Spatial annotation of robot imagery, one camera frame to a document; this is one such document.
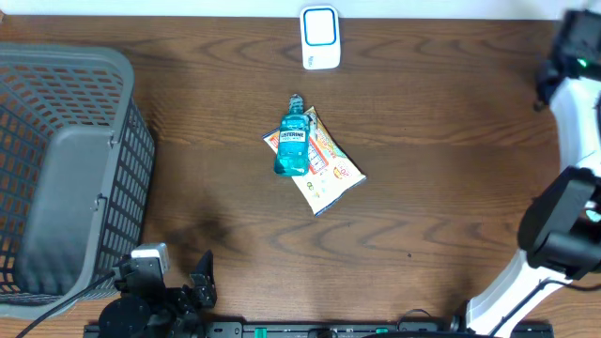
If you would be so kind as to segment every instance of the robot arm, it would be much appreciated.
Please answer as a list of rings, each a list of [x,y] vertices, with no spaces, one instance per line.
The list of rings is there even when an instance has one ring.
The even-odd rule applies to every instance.
[[[478,334],[510,337],[545,297],[598,269],[599,231],[581,215],[599,202],[601,67],[594,61],[600,51],[601,16],[568,11],[537,79],[539,100],[557,122],[563,173],[526,212],[509,266],[468,303],[466,326]]]

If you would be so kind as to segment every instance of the blue listerine bottle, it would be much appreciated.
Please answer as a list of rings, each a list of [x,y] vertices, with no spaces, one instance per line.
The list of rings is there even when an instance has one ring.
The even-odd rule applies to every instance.
[[[290,98],[288,114],[280,124],[280,143],[273,171],[284,177],[303,176],[309,171],[309,116],[304,114],[302,98]]]

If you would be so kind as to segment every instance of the white rectangular device with screen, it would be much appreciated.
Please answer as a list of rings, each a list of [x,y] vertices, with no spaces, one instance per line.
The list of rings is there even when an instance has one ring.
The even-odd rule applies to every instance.
[[[300,13],[302,65],[332,69],[340,64],[338,12],[332,6],[311,6]]]

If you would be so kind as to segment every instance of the brown wood surface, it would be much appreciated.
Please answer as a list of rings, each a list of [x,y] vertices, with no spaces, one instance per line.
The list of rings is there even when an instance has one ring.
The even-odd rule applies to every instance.
[[[159,135],[145,241],[168,285],[215,253],[215,314],[249,321],[450,315],[516,250],[531,199],[559,172],[532,76],[551,23],[342,20],[338,69],[302,68],[298,20],[12,17],[0,40],[110,46],[135,68]],[[322,217],[272,173],[262,133],[300,93],[368,175]],[[587,276],[582,283],[600,282]],[[31,336],[81,337],[110,300],[78,303]],[[558,337],[598,335],[601,295],[568,290],[530,315]],[[27,322],[0,319],[0,336]]]

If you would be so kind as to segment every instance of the laundry basket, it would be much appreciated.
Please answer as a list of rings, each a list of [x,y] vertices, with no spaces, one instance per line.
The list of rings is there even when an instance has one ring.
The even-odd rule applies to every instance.
[[[113,50],[0,43],[0,316],[42,315],[139,244],[154,143],[132,89]]]

